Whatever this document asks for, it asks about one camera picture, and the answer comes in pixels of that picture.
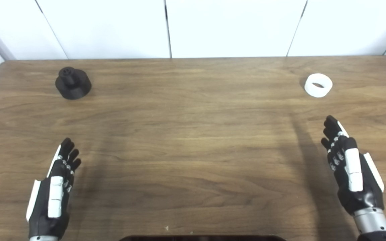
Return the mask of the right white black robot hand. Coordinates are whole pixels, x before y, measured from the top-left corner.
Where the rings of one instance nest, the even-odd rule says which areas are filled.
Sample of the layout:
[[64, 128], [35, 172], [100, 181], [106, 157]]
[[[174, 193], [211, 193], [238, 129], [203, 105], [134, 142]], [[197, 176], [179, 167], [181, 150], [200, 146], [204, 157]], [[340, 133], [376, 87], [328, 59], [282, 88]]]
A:
[[383, 182], [370, 157], [360, 153], [357, 141], [331, 115], [324, 121], [321, 144], [327, 151], [327, 162], [333, 171], [342, 207], [353, 215], [366, 209], [384, 209]]

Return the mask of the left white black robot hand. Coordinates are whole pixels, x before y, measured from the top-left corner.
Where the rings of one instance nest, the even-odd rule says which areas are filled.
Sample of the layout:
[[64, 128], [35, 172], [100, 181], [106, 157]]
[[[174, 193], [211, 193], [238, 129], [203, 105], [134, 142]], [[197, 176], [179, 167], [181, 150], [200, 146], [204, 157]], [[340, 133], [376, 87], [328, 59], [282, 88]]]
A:
[[43, 180], [34, 180], [26, 210], [30, 241], [60, 241], [69, 224], [68, 204], [74, 174], [81, 165], [79, 150], [70, 138], [64, 139]]

